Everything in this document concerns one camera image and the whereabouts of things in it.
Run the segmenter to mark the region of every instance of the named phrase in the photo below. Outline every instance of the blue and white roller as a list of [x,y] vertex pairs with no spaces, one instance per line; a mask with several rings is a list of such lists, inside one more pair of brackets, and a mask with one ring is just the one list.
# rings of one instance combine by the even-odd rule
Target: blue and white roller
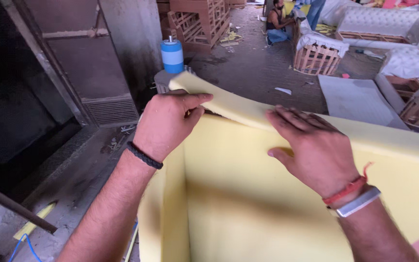
[[179,40],[163,40],[161,42],[161,56],[164,63],[164,70],[171,74],[178,74],[183,71],[182,44]]

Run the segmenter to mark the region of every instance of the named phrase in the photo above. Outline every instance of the yellow foam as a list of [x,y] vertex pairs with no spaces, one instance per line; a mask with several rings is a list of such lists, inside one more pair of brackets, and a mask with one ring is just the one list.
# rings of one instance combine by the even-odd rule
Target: yellow foam
[[[47,206],[45,206],[42,210],[40,210],[36,215],[45,218],[53,209],[55,208],[56,203],[53,202]],[[13,236],[15,239],[19,240],[24,234],[30,235],[32,231],[36,228],[36,225],[32,222],[27,222],[15,235]]]
[[[191,74],[171,90],[210,92],[204,115],[165,160],[139,208],[144,262],[350,262],[352,253],[321,197],[266,152],[289,147],[269,125],[271,105],[219,89]],[[419,134],[324,116],[352,141],[359,170],[382,192],[410,242],[419,239]]]

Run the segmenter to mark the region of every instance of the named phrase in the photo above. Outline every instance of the blue jeans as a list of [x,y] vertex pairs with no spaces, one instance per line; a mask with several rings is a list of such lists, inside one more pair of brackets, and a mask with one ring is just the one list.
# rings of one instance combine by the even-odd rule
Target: blue jeans
[[316,25],[318,24],[319,15],[323,10],[326,0],[312,0],[310,10],[306,15],[306,20],[310,24],[311,30],[315,31]]
[[285,32],[282,29],[271,29],[266,31],[269,40],[271,40],[271,42],[273,43],[282,42],[285,40],[292,40],[292,26],[286,26],[284,28]]

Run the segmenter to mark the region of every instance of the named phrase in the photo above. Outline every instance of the man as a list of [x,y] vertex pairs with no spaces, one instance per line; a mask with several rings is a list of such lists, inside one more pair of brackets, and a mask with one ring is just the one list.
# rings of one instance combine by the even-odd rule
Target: man
[[321,14],[325,3],[326,0],[295,0],[295,5],[290,13],[290,16],[293,16],[294,9],[299,10],[304,4],[311,5],[308,14],[306,15],[306,20],[310,24],[311,30],[315,31],[319,15]]
[[[120,261],[132,233],[138,204],[156,169],[192,132],[202,114],[201,103],[210,94],[187,94],[184,90],[156,95],[148,102],[137,126],[133,148],[140,150],[148,164],[126,149],[71,235],[58,262]],[[295,157],[280,148],[269,156],[323,198],[342,192],[360,177],[353,162],[348,137],[324,119],[277,105],[266,118],[289,141]],[[332,202],[337,209],[355,200],[369,188],[345,194]],[[356,262],[419,262],[419,256],[400,234],[381,200],[375,199],[352,215],[338,219],[352,248]]]
[[293,18],[282,17],[284,2],[282,0],[273,0],[274,8],[269,12],[266,19],[266,42],[268,46],[273,43],[292,39],[292,26],[295,22]]

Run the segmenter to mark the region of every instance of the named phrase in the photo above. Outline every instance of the ventilation grille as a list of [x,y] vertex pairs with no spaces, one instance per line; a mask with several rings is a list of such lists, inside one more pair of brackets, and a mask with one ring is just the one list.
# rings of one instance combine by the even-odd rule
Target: ventilation grille
[[131,97],[83,99],[93,120],[99,127],[113,127],[138,122],[138,113]]

